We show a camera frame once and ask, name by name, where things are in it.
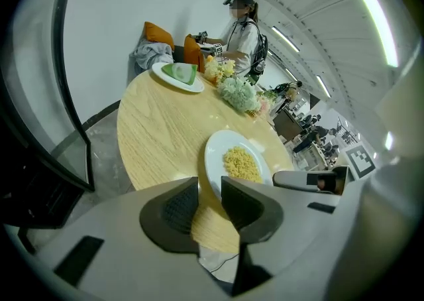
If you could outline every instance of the glass door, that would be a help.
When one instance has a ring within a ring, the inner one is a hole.
[[[6,113],[29,146],[56,172],[94,190],[90,142],[66,81],[66,1],[21,0],[0,56],[0,86]]]

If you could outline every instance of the backpack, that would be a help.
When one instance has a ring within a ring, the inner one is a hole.
[[[265,69],[265,59],[268,55],[268,38],[264,34],[260,33],[258,25],[255,22],[248,21],[244,27],[249,24],[253,24],[258,29],[258,48],[254,54],[254,60],[250,67],[249,75],[259,77],[264,73]]]

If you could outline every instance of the ceiling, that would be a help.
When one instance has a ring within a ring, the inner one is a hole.
[[[396,42],[399,68],[392,68],[386,64],[380,37],[362,0],[256,1],[259,27],[268,37],[270,50],[309,93],[352,121],[378,149],[386,130],[374,108],[399,78],[419,40],[402,3],[379,0]],[[299,52],[272,30],[274,26]],[[321,76],[331,98],[316,75]]]

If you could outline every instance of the white shirt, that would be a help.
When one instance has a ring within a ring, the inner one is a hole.
[[[250,18],[239,18],[222,37],[222,40],[227,43],[227,51],[239,51],[245,54],[243,58],[237,58],[235,60],[235,74],[239,78],[243,78],[249,73],[258,48],[258,29],[253,24],[247,24],[243,28],[245,21],[254,22]]]

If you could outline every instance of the white cloth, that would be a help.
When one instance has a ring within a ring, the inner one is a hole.
[[[137,49],[130,54],[137,64],[144,70],[151,69],[152,65],[159,62],[174,63],[172,49],[166,43],[149,42],[142,39]]]
[[[253,24],[247,24],[243,28],[243,23],[247,21],[254,22],[250,18],[239,18],[222,37],[222,40],[227,43],[227,51],[239,51],[246,54],[243,58],[236,60],[235,74],[240,78],[249,73],[258,48],[258,29]]]

